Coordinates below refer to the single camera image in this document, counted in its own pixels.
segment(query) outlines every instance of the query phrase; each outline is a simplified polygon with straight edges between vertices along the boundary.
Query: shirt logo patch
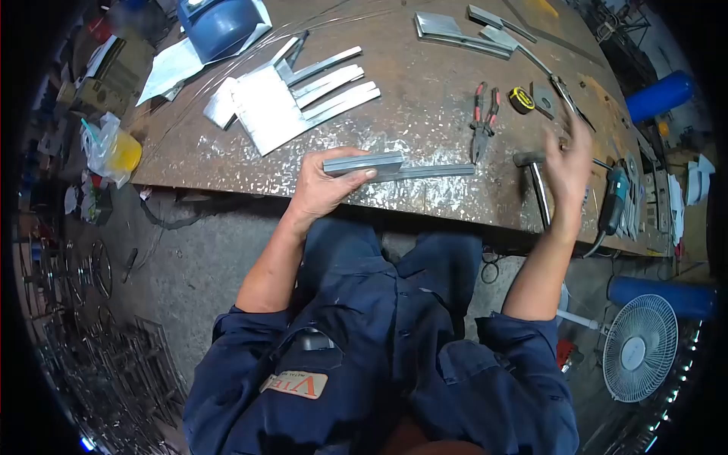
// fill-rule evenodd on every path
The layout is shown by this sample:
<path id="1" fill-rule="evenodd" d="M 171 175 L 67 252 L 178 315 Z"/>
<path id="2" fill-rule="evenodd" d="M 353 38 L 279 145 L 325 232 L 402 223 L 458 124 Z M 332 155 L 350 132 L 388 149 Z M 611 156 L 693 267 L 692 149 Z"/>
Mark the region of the shirt logo patch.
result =
<path id="1" fill-rule="evenodd" d="M 283 371 L 278 376 L 272 374 L 261 386 L 261 393 L 265 389 L 298 395 L 310 400 L 321 396 L 328 376 L 321 373 L 308 373 L 307 371 Z"/>

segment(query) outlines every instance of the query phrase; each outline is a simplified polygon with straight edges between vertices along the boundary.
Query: plastic bag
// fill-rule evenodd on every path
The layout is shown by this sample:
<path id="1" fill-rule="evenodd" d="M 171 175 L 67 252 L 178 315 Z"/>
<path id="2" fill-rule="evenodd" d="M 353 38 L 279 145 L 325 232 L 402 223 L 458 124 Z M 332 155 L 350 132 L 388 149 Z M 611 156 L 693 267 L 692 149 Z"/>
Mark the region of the plastic bag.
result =
<path id="1" fill-rule="evenodd" d="M 102 177 L 109 177 L 121 188 L 139 165 L 141 144 L 119 128 L 121 120 L 111 112 L 101 117 L 101 128 L 90 124 L 81 127 L 81 147 L 86 153 L 88 168 Z"/>

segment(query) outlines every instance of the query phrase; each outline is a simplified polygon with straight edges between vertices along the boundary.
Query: red-handled pliers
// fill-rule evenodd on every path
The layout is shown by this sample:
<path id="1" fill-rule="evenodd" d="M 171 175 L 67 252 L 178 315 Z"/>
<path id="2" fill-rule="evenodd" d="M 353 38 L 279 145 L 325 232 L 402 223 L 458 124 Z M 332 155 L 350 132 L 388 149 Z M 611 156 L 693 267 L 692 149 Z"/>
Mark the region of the red-handled pliers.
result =
<path id="1" fill-rule="evenodd" d="M 495 135 L 493 126 L 496 124 L 496 117 L 500 108 L 500 91 L 498 91 L 498 87 L 494 87 L 491 90 L 491 107 L 485 118 L 482 117 L 485 110 L 485 91 L 487 88 L 488 84 L 481 82 L 475 91 L 475 118 L 470 123 L 470 127 L 475 130 L 472 137 L 472 163 L 474 165 L 478 163 L 480 156 L 486 153 L 488 139 Z"/>

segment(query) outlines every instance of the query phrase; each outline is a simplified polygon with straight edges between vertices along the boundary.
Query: hammer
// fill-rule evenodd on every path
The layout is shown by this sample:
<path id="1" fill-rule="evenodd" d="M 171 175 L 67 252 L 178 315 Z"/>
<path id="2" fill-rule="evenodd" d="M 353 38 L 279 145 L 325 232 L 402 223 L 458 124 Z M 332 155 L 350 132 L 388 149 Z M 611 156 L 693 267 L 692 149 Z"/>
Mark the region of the hammer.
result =
<path id="1" fill-rule="evenodd" d="M 513 155 L 513 164 L 518 167 L 528 167 L 531 170 L 531 178 L 534 182 L 534 191 L 539 203 L 541 211 L 541 221 L 544 224 L 544 230 L 551 224 L 551 214 L 548 211 L 548 202 L 546 200 L 546 190 L 544 181 L 539 171 L 539 163 L 546 160 L 546 155 L 542 151 L 526 151 Z"/>

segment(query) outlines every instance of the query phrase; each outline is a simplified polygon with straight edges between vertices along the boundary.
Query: blue welding helmet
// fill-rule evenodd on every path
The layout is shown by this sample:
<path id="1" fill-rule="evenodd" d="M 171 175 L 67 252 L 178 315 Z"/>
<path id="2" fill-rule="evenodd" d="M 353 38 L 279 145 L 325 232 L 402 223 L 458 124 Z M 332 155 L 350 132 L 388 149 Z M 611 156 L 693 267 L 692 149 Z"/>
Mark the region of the blue welding helmet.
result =
<path id="1" fill-rule="evenodd" d="M 233 55 L 263 22 L 252 0 L 179 0 L 177 16 L 203 63 Z"/>

